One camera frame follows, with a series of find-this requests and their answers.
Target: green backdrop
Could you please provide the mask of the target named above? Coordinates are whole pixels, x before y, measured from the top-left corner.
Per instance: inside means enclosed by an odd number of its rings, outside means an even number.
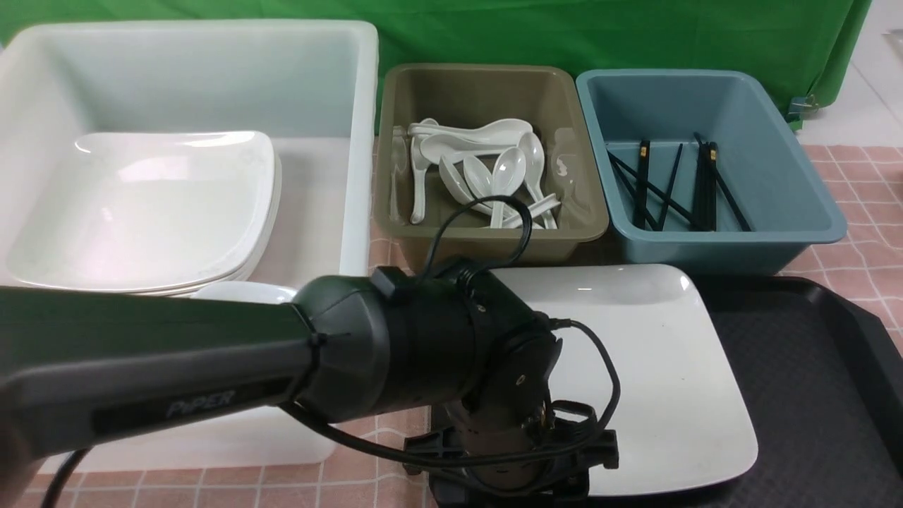
[[[588,69],[731,69],[782,111],[834,101],[870,0],[0,0],[4,43],[33,24],[132,19],[359,19],[380,74],[414,61]]]

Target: blue plastic bin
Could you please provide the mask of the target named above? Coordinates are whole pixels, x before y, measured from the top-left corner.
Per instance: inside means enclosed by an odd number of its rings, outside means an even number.
[[[806,247],[846,234],[846,219],[758,81],[730,71],[587,71],[577,90],[599,166],[611,224],[632,263],[666,263],[692,274],[772,275]],[[740,230],[718,191],[717,231],[688,231],[673,211],[663,231],[632,222],[633,200],[606,150],[636,169],[651,141],[649,181],[667,187],[677,146],[684,153],[673,198],[692,209],[698,146],[718,143],[718,168],[752,232]],[[658,217],[661,202],[649,193]]]

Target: black cable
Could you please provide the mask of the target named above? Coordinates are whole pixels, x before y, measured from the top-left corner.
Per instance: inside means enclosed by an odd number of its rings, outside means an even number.
[[[524,254],[526,250],[526,245],[530,242],[530,236],[533,234],[533,217],[530,216],[530,209],[523,204],[520,200],[512,196],[506,195],[497,195],[497,196],[486,196],[479,199],[475,199],[463,206],[461,206],[458,210],[455,211],[445,222],[442,223],[442,226],[439,227],[439,230],[436,231],[435,236],[433,236],[433,241],[430,243],[430,248],[426,252],[426,261],[424,262],[424,269],[417,276],[417,280],[415,284],[421,284],[430,276],[430,268],[433,266],[433,259],[436,257],[436,250],[439,248],[439,241],[442,240],[442,235],[445,234],[445,230],[452,225],[452,222],[460,217],[463,213],[470,210],[474,206],[484,203],[484,202],[494,202],[500,201],[506,204],[511,205],[517,211],[517,214],[520,215],[521,220],[521,235],[520,241],[517,244],[514,252],[508,259],[503,261],[495,261],[487,263],[486,266],[480,268],[478,271],[483,271],[492,268],[503,268],[509,265],[513,265],[517,262],[518,259]]]
[[[430,458],[416,456],[405,452],[404,450],[399,450],[398,448],[385,447],[383,445],[361,439],[360,437],[352,436],[347,432],[334,428],[332,425],[330,425],[320,417],[314,415],[297,402],[285,403],[281,405],[280,408],[287,412],[292,418],[304,424],[305,427],[327,439],[343,445],[344,447],[349,447],[361,453],[377,456],[379,458],[384,458],[387,460],[393,460],[415,467],[455,468],[495,466],[499,464],[546,460],[555,458],[557,456],[567,455],[586,447],[592,442],[592,440],[598,438],[608,426],[609,422],[611,421],[611,416],[614,414],[615,409],[618,406],[618,401],[620,400],[620,379],[618,378],[618,373],[615,371],[615,366],[611,361],[609,352],[605,349],[605,345],[602,343],[602,340],[599,338],[599,336],[596,335],[589,326],[577,321],[573,321],[571,319],[551,319],[550,323],[552,324],[552,329],[554,330],[561,328],[577,328],[578,330],[586,334],[592,341],[593,345],[596,346],[596,349],[599,350],[602,361],[605,363],[605,368],[608,370],[609,376],[611,377],[611,398],[609,399],[608,405],[605,406],[605,410],[602,411],[601,416],[599,416],[599,419],[596,422],[595,432],[588,433],[586,437],[574,441],[570,445],[547,449],[540,448],[538,450],[529,452],[494,454],[486,456],[467,456],[461,458]]]
[[[75,471],[75,468],[79,466],[81,459],[85,458],[85,455],[87,455],[89,451],[91,451],[91,448],[75,450],[66,457],[66,460],[62,461],[56,474],[53,475],[51,484],[47,487],[47,492],[44,493],[44,499],[41,501],[41,508],[56,508],[63,487],[66,486],[66,483],[69,481],[70,477],[72,477],[72,472]]]

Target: square white plate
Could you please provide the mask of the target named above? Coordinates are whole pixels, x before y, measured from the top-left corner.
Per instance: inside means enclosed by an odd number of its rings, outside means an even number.
[[[693,282],[664,265],[508,268],[496,277],[534,310],[588,325],[621,381],[609,428],[620,465],[590,470],[590,494],[641,495],[730,480],[748,471],[759,443],[721,342]],[[611,383],[590,340],[564,340],[549,385],[553,400],[591,404]]]
[[[266,224],[264,224],[264,230],[260,233],[260,238],[257,239],[257,244],[254,246],[254,250],[251,252],[251,255],[248,256],[247,261],[241,267],[238,267],[233,272],[225,274],[221,278],[216,278],[213,280],[208,280],[206,282],[202,282],[200,284],[194,284],[191,286],[180,286],[175,287],[173,289],[164,289],[161,291],[147,291],[144,293],[135,293],[135,295],[141,296],[191,296],[194,295],[197,291],[203,289],[204,287],[209,286],[210,284],[216,284],[222,281],[228,280],[246,280],[251,277],[251,274],[254,273],[254,270],[257,268],[257,264],[260,262],[260,259],[264,256],[264,252],[266,251],[266,246],[269,244],[270,236],[273,234],[273,226],[276,222],[276,215],[279,210],[279,202],[282,198],[282,163],[277,156],[275,158],[275,178],[273,180],[273,199],[270,201],[270,209],[267,211],[266,215]]]
[[[6,265],[26,284],[88,291],[222,278],[253,253],[274,182],[273,144],[259,132],[82,136]]]

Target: stack of plates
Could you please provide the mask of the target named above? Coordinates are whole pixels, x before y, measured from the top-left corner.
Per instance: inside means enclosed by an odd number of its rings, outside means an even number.
[[[259,132],[90,134],[51,176],[6,267],[28,286],[189,296],[251,275],[281,191]]]

